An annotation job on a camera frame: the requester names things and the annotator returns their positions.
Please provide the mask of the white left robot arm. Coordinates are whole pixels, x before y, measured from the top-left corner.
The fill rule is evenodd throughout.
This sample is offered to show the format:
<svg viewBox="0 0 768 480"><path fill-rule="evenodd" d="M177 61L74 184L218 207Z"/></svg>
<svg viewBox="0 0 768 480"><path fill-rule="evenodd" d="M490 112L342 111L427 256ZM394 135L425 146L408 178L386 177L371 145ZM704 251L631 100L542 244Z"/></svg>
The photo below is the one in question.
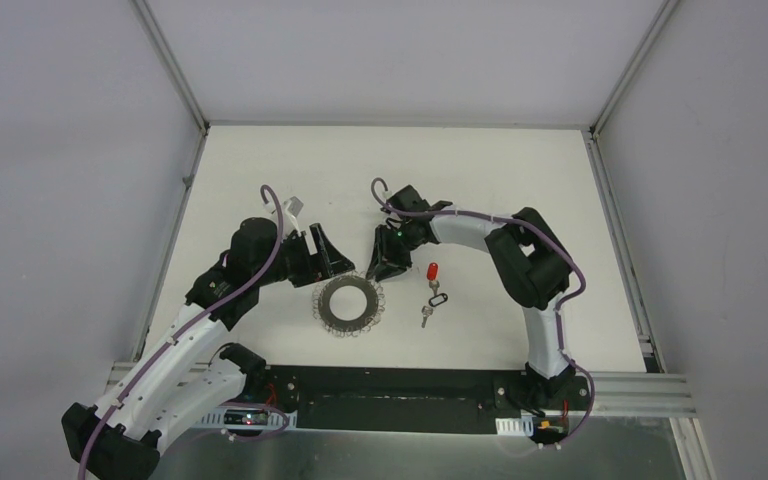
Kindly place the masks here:
<svg viewBox="0 0 768 480"><path fill-rule="evenodd" d="M166 449L227 400L257 402L265 360L223 338L259 301L261 288L299 288L354 270L321 226L244 220L229 249L194 282L165 336L93 405L71 405L61 423L78 478L147 479Z"/></svg>

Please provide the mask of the silver key on black tag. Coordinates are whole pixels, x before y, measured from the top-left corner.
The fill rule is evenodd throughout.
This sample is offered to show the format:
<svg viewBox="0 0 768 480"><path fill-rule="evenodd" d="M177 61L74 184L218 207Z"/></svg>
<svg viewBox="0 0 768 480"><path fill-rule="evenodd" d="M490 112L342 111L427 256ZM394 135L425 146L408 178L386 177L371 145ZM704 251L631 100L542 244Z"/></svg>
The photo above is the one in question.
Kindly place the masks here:
<svg viewBox="0 0 768 480"><path fill-rule="evenodd" d="M427 322L428 322L428 319L430 318L430 316L431 316L433 313L434 313L434 308L433 308L433 307L430 307L430 306L428 306L428 305L424 305L424 306L422 307L422 309L421 309L421 314L422 314L422 322L421 322L421 327L422 327L422 328L425 328L425 327L426 327L426 325L427 325Z"/></svg>

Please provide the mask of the red key tag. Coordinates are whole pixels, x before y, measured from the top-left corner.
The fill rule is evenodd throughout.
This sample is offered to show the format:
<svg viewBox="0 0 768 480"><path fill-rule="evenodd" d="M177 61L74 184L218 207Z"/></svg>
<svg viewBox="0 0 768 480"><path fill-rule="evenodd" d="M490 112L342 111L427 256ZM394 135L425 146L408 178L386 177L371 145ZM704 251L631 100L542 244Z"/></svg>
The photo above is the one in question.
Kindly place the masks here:
<svg viewBox="0 0 768 480"><path fill-rule="evenodd" d="M431 262L427 268L426 278L429 281L434 281L438 277L438 272L439 272L439 265L436 262Z"/></svg>

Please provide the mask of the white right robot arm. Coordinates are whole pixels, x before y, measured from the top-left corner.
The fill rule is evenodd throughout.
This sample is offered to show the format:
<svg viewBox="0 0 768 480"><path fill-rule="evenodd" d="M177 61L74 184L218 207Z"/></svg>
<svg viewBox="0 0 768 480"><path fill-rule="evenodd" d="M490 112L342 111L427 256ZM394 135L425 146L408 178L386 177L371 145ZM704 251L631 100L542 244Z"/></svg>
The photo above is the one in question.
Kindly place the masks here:
<svg viewBox="0 0 768 480"><path fill-rule="evenodd" d="M411 254L427 244L452 244L490 256L505 292L522 310L529 341L524 379L506 390L523 410L550 410L567 397L575 369L563 354L556 314L577 273L571 256L542 216L526 207L511 216L430 204L411 185L375 192L386 220L374 232L366 276L383 281L407 272Z"/></svg>

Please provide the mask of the black key tag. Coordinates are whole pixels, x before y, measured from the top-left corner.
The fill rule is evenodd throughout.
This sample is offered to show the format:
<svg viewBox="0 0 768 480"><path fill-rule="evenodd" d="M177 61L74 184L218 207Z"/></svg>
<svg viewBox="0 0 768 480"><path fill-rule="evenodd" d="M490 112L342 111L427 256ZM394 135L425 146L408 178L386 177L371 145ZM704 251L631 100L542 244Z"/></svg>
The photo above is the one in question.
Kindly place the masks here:
<svg viewBox="0 0 768 480"><path fill-rule="evenodd" d="M432 309L437 308L443 304L445 304L448 301L449 297L446 293L440 292L437 295L434 295L433 297L428 299L428 306Z"/></svg>

